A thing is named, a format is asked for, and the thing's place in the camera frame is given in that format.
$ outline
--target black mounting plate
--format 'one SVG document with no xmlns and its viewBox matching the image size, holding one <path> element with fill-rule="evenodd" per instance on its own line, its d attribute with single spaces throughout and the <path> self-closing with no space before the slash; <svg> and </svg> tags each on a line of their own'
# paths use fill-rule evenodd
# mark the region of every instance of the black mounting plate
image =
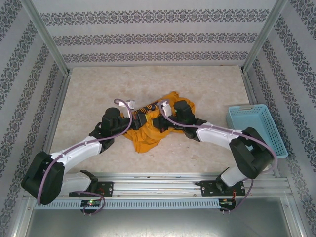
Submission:
<svg viewBox="0 0 316 237">
<path fill-rule="evenodd" d="M 96 194 L 101 194 L 105 198 L 111 198 L 113 194 L 113 182 L 98 182 L 97 188 L 94 191 Z M 71 198 L 95 198 L 95 195 L 89 194 L 81 194 L 76 192 L 69 193 L 69 197 Z"/>
<path fill-rule="evenodd" d="M 224 194 L 216 187 L 215 180 L 202 180 L 196 185 L 201 186 L 201 194 L 202 197 L 215 197 L 215 196 L 233 196 L 233 191 L 236 191 L 236 196 L 245 196 L 245 188 L 243 182 L 237 182 L 234 186 L 232 186 L 229 190 L 227 190 Z"/>
</svg>

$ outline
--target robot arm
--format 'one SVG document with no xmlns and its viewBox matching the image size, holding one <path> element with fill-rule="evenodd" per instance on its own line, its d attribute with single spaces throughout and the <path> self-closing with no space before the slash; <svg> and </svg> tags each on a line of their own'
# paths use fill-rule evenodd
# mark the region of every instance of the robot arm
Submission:
<svg viewBox="0 0 316 237">
<path fill-rule="evenodd" d="M 62 157 L 51 167 L 51 170 L 47 174 L 40 202 L 46 205 L 55 200 L 59 194 L 68 194 L 73 191 L 82 190 L 93 193 L 96 185 L 95 177 L 92 174 L 86 171 L 81 171 L 78 174 L 66 173 L 85 159 L 104 152 L 114 143 L 114 138 L 91 142 L 92 140 L 122 133 L 127 129 L 129 121 L 130 118 L 121 117 L 119 109 L 108 108 L 102 117 L 102 122 L 98 123 L 95 129 L 83 141 L 50 155 L 45 152 L 38 153 L 26 172 L 21 186 L 36 198 L 48 166 L 62 154 Z M 138 130 L 146 122 L 145 115 L 133 115 L 130 129 Z M 71 148 L 73 148 L 71 151 L 64 154 L 65 151 Z"/>
<path fill-rule="evenodd" d="M 213 125 L 205 120 L 195 118 L 191 107 L 186 101 L 176 102 L 174 109 L 176 116 L 168 117 L 177 123 L 191 125 L 190 128 L 173 124 L 164 119 L 162 115 L 154 119 L 154 127 L 161 132 L 169 127 L 173 127 L 176 130 L 182 130 L 189 139 L 198 142 L 211 142 L 232 151 L 236 165 L 224 170 L 216 179 L 216 186 L 223 194 L 239 181 L 247 178 L 255 179 L 273 161 L 273 155 L 264 146 L 252 140 L 229 133 L 224 128 L 221 130 L 198 128 L 201 125 L 207 125 L 208 127 L 212 127 Z M 235 130 L 235 132 L 242 133 L 265 143 L 254 128 L 248 127 L 243 131 Z"/>
<path fill-rule="evenodd" d="M 165 114 L 171 114 L 171 108 L 165 104 Z M 209 125 L 209 122 L 195 118 L 190 106 L 186 101 L 178 101 L 174 104 L 176 116 L 170 115 L 172 121 L 181 124 L 190 125 Z M 133 123 L 131 129 L 138 130 L 146 122 L 145 114 L 132 115 Z M 123 132 L 129 123 L 129 118 L 122 118 L 117 108 L 109 108 L 102 117 L 102 122 L 98 123 L 95 129 L 82 142 L 83 146 L 78 146 L 70 152 L 63 155 L 51 168 L 47 175 L 40 202 L 44 205 L 51 203 L 60 194 L 68 194 L 74 191 L 94 192 L 96 189 L 97 179 L 87 171 L 81 171 L 78 174 L 67 174 L 67 172 L 84 161 L 85 159 L 100 154 L 108 149 L 113 143 L 114 138 L 104 141 L 92 140 L 111 137 Z M 163 116 L 153 120 L 153 125 L 161 132 L 169 127 L 176 130 L 182 130 L 185 135 L 199 142 L 211 142 L 219 146 L 225 147 L 232 151 L 236 161 L 236 166 L 229 167 L 224 170 L 216 179 L 216 187 L 223 194 L 229 191 L 230 187 L 245 178 L 254 179 L 266 166 L 273 160 L 269 151 L 256 142 L 246 140 L 243 137 L 223 131 L 217 131 L 210 128 L 183 128 L 167 121 Z M 241 133 L 254 137 L 263 142 L 261 136 L 253 128 L 247 128 L 240 131 Z M 43 179 L 43 175 L 48 166 L 63 154 L 64 151 L 47 154 L 45 152 L 38 153 L 30 168 L 28 169 L 22 181 L 22 187 L 34 197 L 38 196 L 39 187 Z"/>
</svg>

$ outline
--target floral pattern stripe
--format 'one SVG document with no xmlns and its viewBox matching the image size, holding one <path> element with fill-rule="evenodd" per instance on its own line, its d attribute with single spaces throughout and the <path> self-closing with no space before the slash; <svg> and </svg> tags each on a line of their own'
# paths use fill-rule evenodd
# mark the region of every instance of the floral pattern stripe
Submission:
<svg viewBox="0 0 316 237">
<path fill-rule="evenodd" d="M 264 22 L 267 9 L 135 10 L 42 13 L 47 26 L 173 22 Z"/>
<path fill-rule="evenodd" d="M 257 33 L 169 33 L 53 37 L 57 46 L 142 43 L 254 43 Z"/>
<path fill-rule="evenodd" d="M 24 62 L 30 47 L 33 44 L 37 30 L 32 23 L 29 22 L 25 31 L 23 32 L 19 43 L 14 49 L 12 56 L 10 57 L 5 69 L 0 77 L 0 110 L 2 105 L 5 103 L 5 99 L 13 86 L 13 82 L 16 80 L 16 76 L 21 69 L 22 63 Z"/>
<path fill-rule="evenodd" d="M 316 7 L 311 0 L 290 0 L 301 20 L 316 40 Z"/>
<path fill-rule="evenodd" d="M 19 102 L 16 106 L 16 109 L 13 113 L 12 120 L 9 123 L 8 128 L 6 129 L 7 133 L 4 135 L 1 141 L 0 147 L 0 178 L 2 177 L 2 173 L 6 168 L 6 163 L 11 155 L 11 151 L 13 149 L 13 145 L 15 144 L 16 138 L 20 131 L 20 126 L 24 120 L 25 114 L 30 105 L 31 99 L 33 97 L 33 93 L 35 91 L 35 87 L 40 79 L 40 75 L 43 71 L 45 62 L 48 58 L 49 50 L 47 46 L 44 44 L 38 57 L 34 63 L 33 69 L 29 75 L 29 78 L 25 84 L 23 92 L 20 96 Z"/>
<path fill-rule="evenodd" d="M 16 16 L 22 9 L 19 0 L 7 0 L 0 10 L 0 42 L 5 37 Z"/>
<path fill-rule="evenodd" d="M 274 25 L 274 29 L 281 39 L 287 55 L 292 61 L 292 65 L 300 76 L 300 79 L 311 98 L 316 109 L 316 74 L 310 66 L 309 61 L 295 39 L 293 33 L 286 24 L 284 18 L 280 16 Z"/>
<path fill-rule="evenodd" d="M 149 53 L 86 53 L 64 54 L 66 63 L 132 62 L 132 61 L 190 61 L 245 60 L 248 52 L 149 52 Z"/>
</svg>

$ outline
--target metal plate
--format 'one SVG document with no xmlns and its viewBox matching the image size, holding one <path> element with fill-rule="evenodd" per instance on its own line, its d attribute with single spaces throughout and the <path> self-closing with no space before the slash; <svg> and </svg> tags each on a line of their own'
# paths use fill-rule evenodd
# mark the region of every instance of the metal plate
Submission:
<svg viewBox="0 0 316 237">
<path fill-rule="evenodd" d="M 26 237 L 290 237 L 278 198 L 247 199 L 238 211 L 216 209 L 34 210 Z"/>
<path fill-rule="evenodd" d="M 95 191 L 96 194 L 101 194 L 105 198 L 111 198 L 113 194 L 113 182 L 98 182 L 97 189 Z M 76 192 L 69 193 L 69 197 L 71 198 L 94 198 L 94 195 L 89 194 L 81 194 Z"/>
<path fill-rule="evenodd" d="M 201 186 L 202 197 L 223 197 L 223 196 L 233 196 L 234 191 L 236 192 L 236 196 L 245 196 L 245 187 L 243 182 L 240 181 L 231 187 L 229 191 L 225 194 L 221 193 L 216 187 L 215 180 L 202 180 L 199 182 L 199 186 Z"/>
</svg>

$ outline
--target aluminum frame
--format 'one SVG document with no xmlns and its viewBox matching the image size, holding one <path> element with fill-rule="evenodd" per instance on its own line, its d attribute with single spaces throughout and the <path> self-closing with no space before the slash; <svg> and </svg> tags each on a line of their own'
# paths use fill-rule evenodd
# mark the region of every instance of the aluminum frame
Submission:
<svg viewBox="0 0 316 237">
<path fill-rule="evenodd" d="M 113 197 L 106 200 L 124 202 L 126 200 L 212 200 L 223 197 L 202 197 L 200 187 L 194 183 L 214 180 L 214 173 L 95 173 L 100 181 L 113 181 Z M 250 181 L 245 181 L 245 190 Z M 293 237 L 306 237 L 306 232 L 298 213 L 287 178 L 276 178 L 271 172 L 259 175 L 254 181 L 248 198 L 280 198 L 287 224 Z M 91 198 L 70 198 L 59 196 L 56 200 L 87 200 Z M 21 208 L 11 237 L 24 237 L 31 219 L 36 200 L 24 193 Z"/>
<path fill-rule="evenodd" d="M 29 17 L 31 18 L 33 24 L 35 25 L 37 31 L 39 32 L 41 38 L 47 45 L 50 53 L 52 54 L 53 58 L 55 59 L 59 69 L 65 76 L 69 72 L 69 68 L 60 53 L 53 37 L 50 35 L 43 19 L 41 18 L 38 10 L 36 9 L 32 0 L 21 0 L 21 4 L 25 8 L 26 12 L 28 13 Z"/>
<path fill-rule="evenodd" d="M 246 93 L 247 93 L 247 97 L 248 97 L 248 100 L 249 100 L 249 104 L 250 105 L 255 105 L 255 104 L 257 104 L 257 101 L 256 101 L 255 94 L 253 92 L 253 89 L 251 87 L 248 74 L 247 74 L 247 72 L 243 72 L 242 70 L 240 72 L 241 72 L 241 77 L 242 77 L 243 84 L 244 84 L 245 89 L 246 89 Z"/>
<path fill-rule="evenodd" d="M 53 118 L 52 118 L 52 124 L 49 127 L 49 131 L 48 131 L 48 136 L 47 136 L 47 140 L 46 143 L 44 145 L 43 150 L 49 154 L 50 152 L 50 148 L 53 144 L 53 140 L 54 140 L 54 136 L 56 133 L 56 129 L 57 129 L 57 125 L 58 125 L 58 121 L 61 115 L 61 110 L 63 108 L 63 104 L 66 98 L 66 93 L 67 93 L 67 89 L 69 86 L 69 82 L 70 82 L 70 78 L 71 78 L 71 74 L 73 73 L 73 70 L 71 69 L 64 77 L 64 81 L 62 82 L 62 88 L 60 91 L 60 95 L 58 97 L 57 100 L 57 104 L 56 104 L 56 111 L 54 112 Z"/>
<path fill-rule="evenodd" d="M 253 44 L 250 52 L 248 53 L 248 56 L 245 60 L 245 63 L 242 66 L 242 69 L 244 72 L 248 72 L 253 61 L 256 59 L 261 46 L 266 41 L 271 29 L 273 28 L 273 25 L 277 21 L 278 16 L 280 15 L 281 11 L 285 7 L 287 0 L 276 0 L 276 3 L 274 4 L 265 24 L 263 25 L 255 43 Z"/>
</svg>

